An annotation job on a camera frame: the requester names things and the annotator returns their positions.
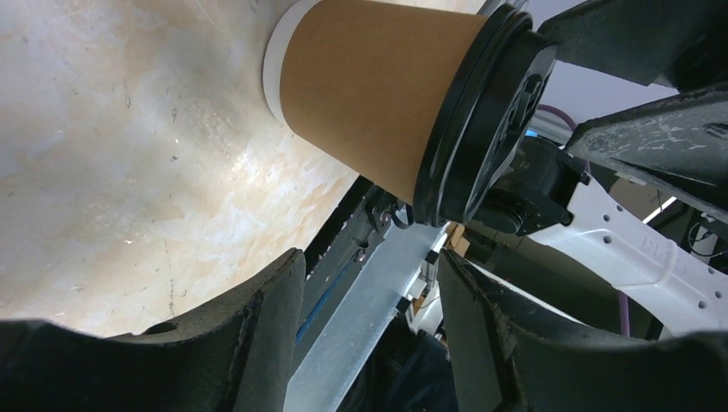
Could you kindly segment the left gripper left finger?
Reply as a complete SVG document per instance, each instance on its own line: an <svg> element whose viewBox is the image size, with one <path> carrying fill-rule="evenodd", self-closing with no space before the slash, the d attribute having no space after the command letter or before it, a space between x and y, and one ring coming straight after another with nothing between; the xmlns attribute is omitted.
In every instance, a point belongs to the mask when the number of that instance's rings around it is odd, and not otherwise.
<svg viewBox="0 0 728 412"><path fill-rule="evenodd" d="M254 277L139 335L1 324L4 411L280 411L293 370L306 262Z"/></svg>

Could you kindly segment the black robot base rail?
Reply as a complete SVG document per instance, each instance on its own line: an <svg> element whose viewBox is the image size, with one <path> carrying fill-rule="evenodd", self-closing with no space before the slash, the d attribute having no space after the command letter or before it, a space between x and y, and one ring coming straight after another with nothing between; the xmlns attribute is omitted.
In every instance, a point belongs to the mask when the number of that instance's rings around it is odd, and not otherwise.
<svg viewBox="0 0 728 412"><path fill-rule="evenodd" d="M403 203L359 177L305 249L306 274L294 366L297 367L394 226Z"/></svg>

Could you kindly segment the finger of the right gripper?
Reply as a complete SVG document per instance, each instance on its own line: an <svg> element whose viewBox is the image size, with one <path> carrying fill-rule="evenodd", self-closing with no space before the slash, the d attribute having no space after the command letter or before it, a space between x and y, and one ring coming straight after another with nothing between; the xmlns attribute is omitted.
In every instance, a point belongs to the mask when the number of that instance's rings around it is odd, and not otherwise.
<svg viewBox="0 0 728 412"><path fill-rule="evenodd" d="M585 1L538 29L560 61L640 85L727 80L725 1Z"/></svg>
<svg viewBox="0 0 728 412"><path fill-rule="evenodd" d="M574 156L727 220L727 87L713 85L579 124Z"/></svg>

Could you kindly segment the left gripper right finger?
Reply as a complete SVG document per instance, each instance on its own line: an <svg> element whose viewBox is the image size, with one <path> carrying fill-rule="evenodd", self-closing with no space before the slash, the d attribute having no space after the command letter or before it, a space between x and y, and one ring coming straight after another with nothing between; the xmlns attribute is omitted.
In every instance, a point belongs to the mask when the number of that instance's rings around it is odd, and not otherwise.
<svg viewBox="0 0 728 412"><path fill-rule="evenodd" d="M724 332L627 338L564 318L453 251L438 263L461 410L726 410Z"/></svg>

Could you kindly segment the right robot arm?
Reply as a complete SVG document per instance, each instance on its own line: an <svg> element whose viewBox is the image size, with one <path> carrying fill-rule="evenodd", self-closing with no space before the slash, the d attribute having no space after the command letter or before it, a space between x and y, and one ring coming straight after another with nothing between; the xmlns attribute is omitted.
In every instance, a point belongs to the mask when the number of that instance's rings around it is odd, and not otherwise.
<svg viewBox="0 0 728 412"><path fill-rule="evenodd" d="M726 2L587 1L540 32L558 44L563 62L676 90L580 124L568 148L726 221ZM622 210L595 183L577 185L567 208L572 223L532 239L592 270L674 336L726 330L725 274Z"/></svg>

